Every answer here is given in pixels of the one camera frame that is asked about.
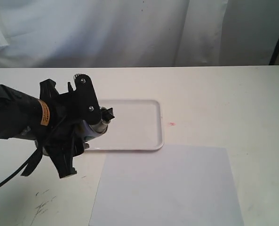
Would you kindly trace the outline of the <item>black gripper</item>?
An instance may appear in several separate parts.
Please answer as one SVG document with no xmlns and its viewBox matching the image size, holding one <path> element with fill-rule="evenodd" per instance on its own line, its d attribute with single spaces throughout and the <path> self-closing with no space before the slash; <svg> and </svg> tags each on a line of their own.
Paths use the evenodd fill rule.
<svg viewBox="0 0 279 226">
<path fill-rule="evenodd" d="M 49 121 L 47 134 L 38 141 L 38 150 L 48 155 L 59 178 L 77 174 L 73 158 L 84 153 L 82 139 L 75 127 L 86 121 L 95 125 L 101 120 L 100 106 L 91 78 L 86 74 L 74 75 L 76 89 L 68 82 L 68 92 L 59 94 L 51 79 L 40 83 L 40 101 L 47 104 Z"/>
</svg>

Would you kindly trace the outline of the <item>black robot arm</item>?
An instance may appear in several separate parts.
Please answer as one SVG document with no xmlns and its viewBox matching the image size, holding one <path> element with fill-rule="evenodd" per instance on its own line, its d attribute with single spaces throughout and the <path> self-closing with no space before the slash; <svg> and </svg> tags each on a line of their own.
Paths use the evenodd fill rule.
<svg viewBox="0 0 279 226">
<path fill-rule="evenodd" d="M 0 139 L 37 142 L 37 152 L 23 176 L 34 171 L 44 154 L 50 157 L 60 178 L 76 174 L 73 158 L 84 152 L 84 139 L 77 126 L 83 122 L 95 125 L 102 114 L 90 77 L 77 74 L 74 82 L 74 87 L 68 86 L 68 91 L 61 94 L 53 80 L 42 81 L 39 98 L 0 84 Z"/>
</svg>

